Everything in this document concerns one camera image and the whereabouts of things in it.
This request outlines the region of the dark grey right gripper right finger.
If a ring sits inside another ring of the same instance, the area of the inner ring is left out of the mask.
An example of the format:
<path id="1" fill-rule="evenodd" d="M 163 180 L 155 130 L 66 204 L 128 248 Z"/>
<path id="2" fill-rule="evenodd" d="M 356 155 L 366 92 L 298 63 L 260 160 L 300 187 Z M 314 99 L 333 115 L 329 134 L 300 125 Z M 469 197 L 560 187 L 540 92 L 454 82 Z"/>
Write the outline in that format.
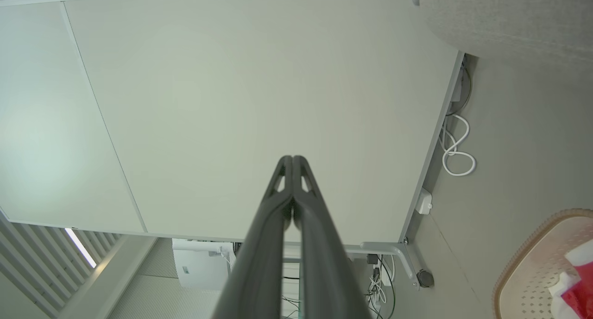
<path id="1" fill-rule="evenodd" d="M 303 316 L 368 319 L 351 262 L 307 159 L 293 158 L 295 223 L 301 231 Z"/>

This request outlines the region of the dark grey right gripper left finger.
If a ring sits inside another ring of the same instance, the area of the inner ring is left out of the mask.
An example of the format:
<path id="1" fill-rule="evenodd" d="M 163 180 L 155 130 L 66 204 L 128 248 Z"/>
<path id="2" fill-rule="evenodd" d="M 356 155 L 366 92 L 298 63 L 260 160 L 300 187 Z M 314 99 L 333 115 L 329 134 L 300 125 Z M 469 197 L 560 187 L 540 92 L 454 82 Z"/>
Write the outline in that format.
<path id="1" fill-rule="evenodd" d="M 235 266 L 221 293 L 214 319 L 279 319 L 284 232 L 292 218 L 292 157 L 280 158 Z"/>

